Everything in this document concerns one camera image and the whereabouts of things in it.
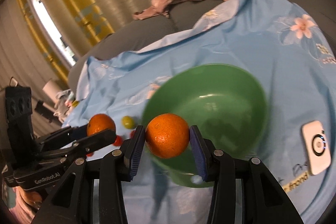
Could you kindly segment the light blue floral cloth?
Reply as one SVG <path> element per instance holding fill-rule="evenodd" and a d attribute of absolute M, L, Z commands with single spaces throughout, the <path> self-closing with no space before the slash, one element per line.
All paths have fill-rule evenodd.
<path fill-rule="evenodd" d="M 89 57 L 77 92 L 65 125 L 174 113 L 232 157 L 259 157 L 305 223 L 335 195 L 335 57 L 288 0 L 230 0 L 142 50 Z"/>

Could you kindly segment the red tomato middle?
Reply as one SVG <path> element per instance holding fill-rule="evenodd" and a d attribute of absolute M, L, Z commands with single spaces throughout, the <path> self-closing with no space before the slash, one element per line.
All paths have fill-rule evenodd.
<path fill-rule="evenodd" d="M 135 135 L 135 130 L 132 130 L 131 133 L 130 133 L 130 138 L 132 139 Z"/>

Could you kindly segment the yellow patterned curtain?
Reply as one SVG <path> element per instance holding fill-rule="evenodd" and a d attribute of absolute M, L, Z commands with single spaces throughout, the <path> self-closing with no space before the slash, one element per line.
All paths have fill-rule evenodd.
<path fill-rule="evenodd" d="M 16 0 L 44 60 L 63 83 L 89 50 L 114 30 L 96 0 Z"/>

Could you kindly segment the grey sofa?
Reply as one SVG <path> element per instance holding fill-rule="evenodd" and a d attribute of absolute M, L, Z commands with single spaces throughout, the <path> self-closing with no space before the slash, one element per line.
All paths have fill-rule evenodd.
<path fill-rule="evenodd" d="M 332 50 L 335 50 L 335 0 L 289 0 L 305 9 L 317 20 Z M 112 35 L 106 36 L 98 45 L 81 57 L 68 76 L 68 85 L 76 90 L 80 73 L 86 60 L 93 56 L 107 60 L 124 51 L 136 51 L 166 35 L 192 28 L 206 12 L 222 3 L 222 0 L 203 0 L 173 5 L 170 18 L 156 16 L 133 21 Z"/>

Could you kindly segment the green plastic bowl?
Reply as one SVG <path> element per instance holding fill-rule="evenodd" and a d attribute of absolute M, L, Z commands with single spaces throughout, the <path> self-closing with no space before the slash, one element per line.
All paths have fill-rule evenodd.
<path fill-rule="evenodd" d="M 146 103 L 141 123 L 173 113 L 217 149 L 245 158 L 262 138 L 267 122 L 265 91 L 249 72 L 228 64 L 205 64 L 162 84 Z"/>

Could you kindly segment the red tomato right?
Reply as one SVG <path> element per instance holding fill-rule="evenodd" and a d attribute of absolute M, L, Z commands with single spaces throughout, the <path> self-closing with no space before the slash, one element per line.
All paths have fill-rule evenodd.
<path fill-rule="evenodd" d="M 113 143 L 114 146 L 120 147 L 123 143 L 123 138 L 120 135 L 116 135 L 116 139 Z"/>

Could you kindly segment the large green mango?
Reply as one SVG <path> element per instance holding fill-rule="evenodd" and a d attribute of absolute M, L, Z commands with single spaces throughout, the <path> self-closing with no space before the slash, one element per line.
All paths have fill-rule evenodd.
<path fill-rule="evenodd" d="M 135 121 L 131 116 L 123 116 L 121 119 L 121 124 L 126 129 L 133 129 L 136 127 Z"/>

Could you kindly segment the pile of clothes left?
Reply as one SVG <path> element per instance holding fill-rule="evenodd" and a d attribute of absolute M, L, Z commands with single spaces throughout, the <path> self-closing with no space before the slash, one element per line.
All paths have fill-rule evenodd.
<path fill-rule="evenodd" d="M 76 100 L 75 94 L 70 90 L 60 91 L 56 94 L 56 103 L 54 117 L 63 123 L 70 112 L 78 106 L 79 102 Z"/>

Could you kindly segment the large orange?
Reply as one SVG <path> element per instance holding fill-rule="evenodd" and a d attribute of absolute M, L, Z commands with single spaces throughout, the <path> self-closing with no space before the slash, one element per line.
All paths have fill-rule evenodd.
<path fill-rule="evenodd" d="M 146 144 L 161 159 L 181 155 L 189 145 L 188 123 L 176 114 L 166 113 L 153 118 L 146 128 Z"/>

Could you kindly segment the white square device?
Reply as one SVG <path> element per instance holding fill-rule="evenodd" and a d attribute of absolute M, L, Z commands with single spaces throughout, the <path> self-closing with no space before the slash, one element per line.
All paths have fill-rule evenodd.
<path fill-rule="evenodd" d="M 306 147 L 309 172 L 316 176 L 331 165 L 331 154 L 323 125 L 315 120 L 303 125 L 301 132 Z"/>

